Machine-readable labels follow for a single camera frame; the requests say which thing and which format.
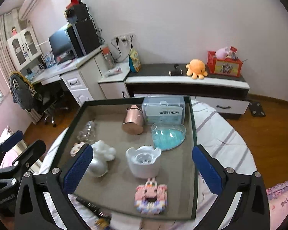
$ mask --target clear plastic bottle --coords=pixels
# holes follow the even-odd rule
[[[95,123],[93,121],[88,121],[82,131],[79,132],[78,140],[85,142],[86,144],[95,143]]]
[[[110,53],[109,48],[108,47],[104,47],[102,52],[103,52],[103,55],[104,55],[104,57],[105,57],[105,59],[107,61],[107,69],[110,70],[110,69],[114,68],[115,64],[114,64],[114,60],[112,58],[112,55]]]

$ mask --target curtain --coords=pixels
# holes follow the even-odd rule
[[[2,15],[0,16],[0,71],[2,72],[4,80],[9,87],[10,74],[16,71],[16,68],[6,48],[7,37],[4,25],[5,25],[4,15]],[[29,112],[29,115],[34,124],[36,124],[42,117],[34,109],[31,112]]]

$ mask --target silver bolt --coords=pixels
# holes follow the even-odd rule
[[[51,173],[57,174],[57,173],[59,173],[59,171],[60,171],[59,168],[54,168],[54,169],[52,169]]]
[[[255,175],[257,178],[261,177],[261,174],[260,174],[258,171],[256,171],[256,172],[254,173],[254,175]]]
[[[25,177],[29,177],[30,175],[31,175],[31,172],[29,172],[29,171],[27,171],[27,172],[24,174]]]
[[[229,174],[232,174],[232,173],[235,172],[235,170],[234,170],[233,168],[231,168],[231,167],[227,167],[227,168],[226,168],[226,171],[227,171]]]

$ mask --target rose gold bottle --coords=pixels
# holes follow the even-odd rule
[[[143,132],[143,121],[142,110],[136,105],[132,105],[127,109],[122,129],[130,135],[139,135]]]

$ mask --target red basket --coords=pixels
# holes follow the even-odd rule
[[[216,52],[208,51],[207,65],[210,73],[240,77],[242,62],[239,59],[225,59],[220,60],[215,56]]]

